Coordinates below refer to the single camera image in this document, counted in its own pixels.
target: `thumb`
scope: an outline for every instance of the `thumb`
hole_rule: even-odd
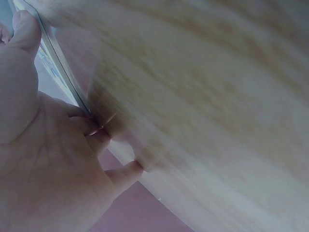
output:
[[[105,171],[115,187],[115,198],[131,187],[143,173],[143,168],[137,161],[128,163],[123,168]]]
[[[29,52],[34,58],[41,41],[41,29],[38,21],[28,11],[18,11],[13,16],[14,36],[8,43]]]

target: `wooden table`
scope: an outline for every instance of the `wooden table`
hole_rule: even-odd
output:
[[[308,231],[308,3],[27,2],[109,150],[194,231]]]

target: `skin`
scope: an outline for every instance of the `skin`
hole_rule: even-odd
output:
[[[85,232],[143,169],[102,170],[109,136],[78,107],[38,92],[36,19],[17,12],[13,28],[0,47],[0,228]]]
[[[6,45],[10,40],[10,32],[2,23],[0,23],[0,47]]]

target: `pink floor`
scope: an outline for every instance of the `pink floor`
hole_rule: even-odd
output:
[[[106,151],[100,160],[104,170],[121,167]],[[114,201],[89,232],[192,232],[141,183],[135,183]]]

